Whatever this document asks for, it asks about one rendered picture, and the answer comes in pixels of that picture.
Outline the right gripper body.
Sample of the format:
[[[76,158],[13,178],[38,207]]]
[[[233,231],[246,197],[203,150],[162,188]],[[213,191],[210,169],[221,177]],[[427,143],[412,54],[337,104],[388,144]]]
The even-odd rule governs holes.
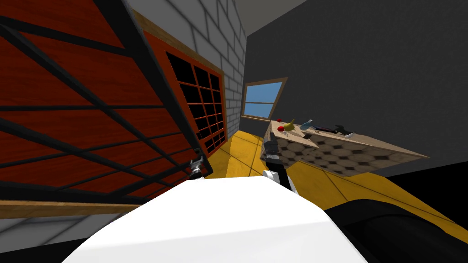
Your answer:
[[[266,163],[280,163],[278,144],[273,132],[269,132],[263,140]]]

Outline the blue window with brown frame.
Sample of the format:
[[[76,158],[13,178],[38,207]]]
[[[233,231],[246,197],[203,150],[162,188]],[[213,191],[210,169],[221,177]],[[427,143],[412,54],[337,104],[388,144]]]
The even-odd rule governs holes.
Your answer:
[[[244,84],[241,117],[269,121],[287,80],[283,77]]]

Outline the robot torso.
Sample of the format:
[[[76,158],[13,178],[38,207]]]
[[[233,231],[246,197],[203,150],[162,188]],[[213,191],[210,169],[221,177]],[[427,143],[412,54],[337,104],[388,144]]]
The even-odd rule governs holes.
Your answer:
[[[63,263],[367,263],[318,206],[264,176],[188,180]]]

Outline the red door with black bars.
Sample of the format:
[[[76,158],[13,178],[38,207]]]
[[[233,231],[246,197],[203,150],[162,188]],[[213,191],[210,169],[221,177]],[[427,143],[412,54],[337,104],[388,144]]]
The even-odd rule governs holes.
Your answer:
[[[202,154],[127,0],[0,0],[0,200],[141,205]]]

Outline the wooden table with hexagon pattern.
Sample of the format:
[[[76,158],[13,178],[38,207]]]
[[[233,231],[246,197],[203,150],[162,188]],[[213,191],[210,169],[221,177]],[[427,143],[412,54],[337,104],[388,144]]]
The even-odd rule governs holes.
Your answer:
[[[301,130],[300,125],[295,125],[291,131],[278,130],[286,125],[271,121],[263,138],[263,142],[274,140],[277,143],[277,155],[285,168],[303,161],[339,176],[351,177],[425,158],[360,134],[345,136],[312,127]]]

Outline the red door with black panes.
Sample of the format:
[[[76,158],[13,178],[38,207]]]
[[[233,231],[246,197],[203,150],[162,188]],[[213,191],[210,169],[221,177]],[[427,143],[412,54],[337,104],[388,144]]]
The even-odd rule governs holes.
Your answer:
[[[149,32],[144,32],[179,106],[210,157],[227,140],[222,75]]]

